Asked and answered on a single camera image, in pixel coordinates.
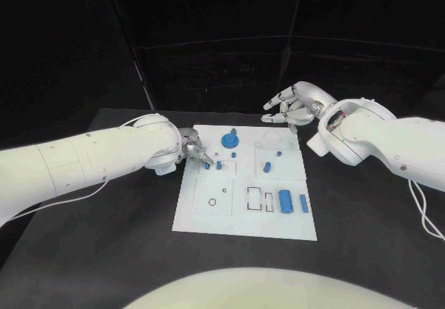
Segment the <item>blue block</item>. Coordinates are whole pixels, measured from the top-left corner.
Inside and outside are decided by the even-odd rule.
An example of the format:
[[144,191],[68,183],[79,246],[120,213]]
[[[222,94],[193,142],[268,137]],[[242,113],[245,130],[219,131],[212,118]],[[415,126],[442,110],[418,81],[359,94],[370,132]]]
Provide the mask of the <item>blue block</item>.
[[305,195],[300,195],[300,200],[301,200],[301,209],[304,210],[304,213],[308,213],[308,204],[305,203]]
[[271,171],[271,162],[266,162],[264,166],[264,172],[268,173]]
[[282,214],[291,214],[294,212],[292,199],[289,198],[289,191],[281,190],[278,192],[279,196],[279,207]]

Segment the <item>black tabletop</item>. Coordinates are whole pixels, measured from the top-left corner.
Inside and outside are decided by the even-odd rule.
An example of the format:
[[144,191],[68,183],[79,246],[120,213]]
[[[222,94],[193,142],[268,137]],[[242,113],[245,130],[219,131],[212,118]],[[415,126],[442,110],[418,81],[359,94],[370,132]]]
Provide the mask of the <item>black tabletop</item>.
[[[102,109],[89,130],[145,113]],[[179,127],[269,125],[259,115],[160,114]],[[320,158],[305,145],[315,132],[315,124],[298,128],[318,241],[171,232],[184,163],[164,176],[141,169],[94,197],[35,215],[0,273],[0,307],[118,308],[206,270],[271,267],[341,279],[419,308],[444,308],[445,244],[423,231],[408,181],[374,158],[356,167],[330,154]],[[428,188],[425,194],[445,230],[445,194]]]

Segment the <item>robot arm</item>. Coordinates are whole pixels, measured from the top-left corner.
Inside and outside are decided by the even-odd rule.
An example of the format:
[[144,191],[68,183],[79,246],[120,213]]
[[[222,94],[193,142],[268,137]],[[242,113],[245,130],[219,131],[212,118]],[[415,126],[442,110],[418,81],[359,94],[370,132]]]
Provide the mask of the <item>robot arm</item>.
[[265,115],[262,121],[287,122],[294,133],[294,125],[320,119],[318,133],[308,141],[320,156],[330,152],[343,163],[357,165],[373,155],[396,175],[445,191],[444,122],[396,119],[373,100],[337,101],[307,82],[289,87],[264,108],[278,104],[281,113]]
[[0,151],[0,226],[29,206],[137,171],[157,175],[194,156],[213,163],[197,132],[158,114],[45,144]]

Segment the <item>blue object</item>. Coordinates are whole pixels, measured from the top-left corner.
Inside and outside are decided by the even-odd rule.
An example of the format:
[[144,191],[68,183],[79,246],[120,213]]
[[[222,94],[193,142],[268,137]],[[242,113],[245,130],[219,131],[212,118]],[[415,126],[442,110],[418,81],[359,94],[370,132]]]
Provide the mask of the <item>blue object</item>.
[[289,191],[281,190],[278,192],[279,196],[279,207],[282,214],[291,214],[294,212],[292,199],[289,198]]
[[305,195],[300,195],[300,200],[301,200],[301,209],[304,210],[304,213],[308,213],[308,204],[305,203]]
[[239,143],[239,139],[238,139],[238,136],[236,136],[236,130],[232,129],[230,133],[226,134],[222,139],[220,139],[220,144],[232,149],[238,146],[238,143]]
[[266,162],[264,165],[264,172],[268,173],[271,171],[271,162]]

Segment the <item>white cable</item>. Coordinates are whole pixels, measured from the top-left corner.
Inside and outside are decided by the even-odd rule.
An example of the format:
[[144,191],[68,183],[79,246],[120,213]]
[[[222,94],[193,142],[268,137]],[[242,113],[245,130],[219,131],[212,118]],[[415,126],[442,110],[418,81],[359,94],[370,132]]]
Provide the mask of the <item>white cable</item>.
[[[148,116],[148,115],[143,115],[143,116],[137,117],[135,119],[131,119],[131,120],[127,121],[122,125],[120,125],[120,127],[124,127],[124,126],[125,126],[127,124],[130,124],[132,121],[138,120],[140,118],[144,118],[144,117]],[[49,204],[49,205],[45,205],[45,206],[36,208],[35,210],[27,211],[24,214],[20,214],[19,216],[12,217],[7,221],[12,221],[12,220],[17,219],[17,218],[26,216],[27,214],[32,214],[33,212],[39,211],[40,209],[43,209],[43,208],[46,208],[46,207],[50,207],[50,206],[55,206],[55,205],[59,205],[59,204],[63,204],[63,203],[69,203],[71,201],[79,201],[79,200],[84,200],[85,198],[89,198],[91,196],[94,196],[94,195],[102,190],[102,188],[105,187],[107,183],[108,183],[108,180],[107,180],[105,183],[101,185],[101,188],[99,188],[92,194],[89,194],[89,195],[86,195],[86,196],[84,196],[84,197],[81,197],[81,198],[75,198],[75,199],[66,200],[66,201],[58,201],[56,203],[52,203],[52,204]]]
[[[412,184],[410,184],[412,180],[408,180],[408,186],[410,187],[410,194],[412,194],[412,197],[415,199],[415,204],[418,206],[418,209],[421,211],[421,214],[422,214],[422,226],[423,226],[423,229],[425,231],[436,238],[441,238],[442,240],[445,240],[445,236],[444,234],[441,233],[441,231],[438,230],[436,226],[433,225],[433,223],[431,222],[431,220],[428,219],[428,216],[426,216],[426,198],[425,198],[425,194],[423,194],[423,191],[418,185],[416,182],[415,183],[415,186],[421,192],[421,195],[422,195],[422,200],[423,200],[423,208],[421,207],[421,204],[419,204],[419,201],[418,201],[418,197],[415,196],[415,191],[412,189]],[[436,234],[433,232],[429,231],[428,227],[426,227],[426,224],[425,224],[425,221],[429,223],[431,227],[433,228],[433,230],[436,231]]]
[[52,204],[49,204],[49,205],[45,205],[45,206],[36,208],[35,210],[27,211],[24,214],[20,214],[19,216],[12,217],[7,221],[12,221],[12,220],[17,219],[17,218],[26,216],[27,214],[32,214],[33,212],[39,211],[40,209],[43,209],[43,208],[46,208],[46,207],[55,206],[55,205],[58,205],[58,204],[69,203],[71,201],[79,201],[79,200],[84,200],[85,198],[89,198],[91,196],[94,196],[94,195],[101,191],[101,189],[105,187],[105,184],[107,184],[107,183],[108,183],[108,180],[104,182],[104,184],[101,185],[101,188],[99,188],[92,194],[89,194],[89,195],[86,195],[86,196],[84,196],[84,197],[81,197],[81,198],[75,198],[75,199],[68,200],[68,201],[58,201],[56,203],[52,203]]

